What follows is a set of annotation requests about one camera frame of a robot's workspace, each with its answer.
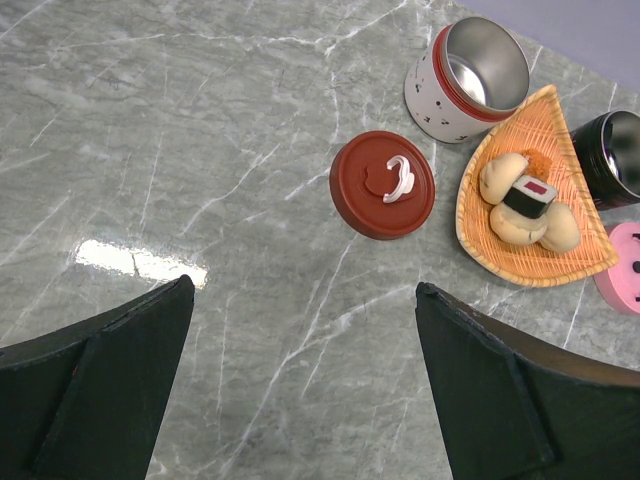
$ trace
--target pink lid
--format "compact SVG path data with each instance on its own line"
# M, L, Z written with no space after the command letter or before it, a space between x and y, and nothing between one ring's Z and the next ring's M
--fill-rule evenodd
M620 261L593 278L609 305L621 313L640 314L640 224L621 223L607 231Z

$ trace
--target white cat-shaped handle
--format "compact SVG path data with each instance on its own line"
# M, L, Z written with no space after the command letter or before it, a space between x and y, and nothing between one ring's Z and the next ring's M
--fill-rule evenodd
M413 184L416 180L416 177L413 173L411 173L411 164L406 157L403 157L402 155L396 155L395 157L389 159L389 161L387 162L387 170L393 170L393 167L398 164L400 165L400 178L398 180L398 185L393 192L384 194L384 196L382 197L382 201L384 203L393 203L405 193L409 193L411 192L411 190L413 190Z

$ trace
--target sushi toy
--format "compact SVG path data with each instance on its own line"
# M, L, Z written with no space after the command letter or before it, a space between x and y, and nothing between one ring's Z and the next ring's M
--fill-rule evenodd
M480 172L480 194L494 207L491 229L504 242L527 246L536 242L547 250L566 253L580 244L580 229L568 205L554 202L558 190L525 174L529 160L506 153Z

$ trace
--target red container lid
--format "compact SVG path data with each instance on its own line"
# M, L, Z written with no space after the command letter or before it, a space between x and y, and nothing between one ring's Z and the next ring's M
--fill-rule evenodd
M385 203L383 198L396 189L401 170L400 165L389 169L387 162L398 155L408 161L413 188L397 201ZM331 166L329 186L345 222L376 240L394 240L416 230L435 200L433 174L424 155L391 132L363 133L345 145Z

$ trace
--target bamboo tray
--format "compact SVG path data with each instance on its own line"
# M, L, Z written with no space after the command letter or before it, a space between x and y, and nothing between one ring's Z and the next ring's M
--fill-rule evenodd
M557 200L568 204L578 221L581 243L569 253L550 252L537 243L510 245L489 226L492 205L480 197L480 171L502 153L529 148L551 159L547 183L558 189ZM456 233L462 247L480 265L528 287L563 285L618 263L582 175L555 86L530 96L509 120L491 130L473 154L458 191Z

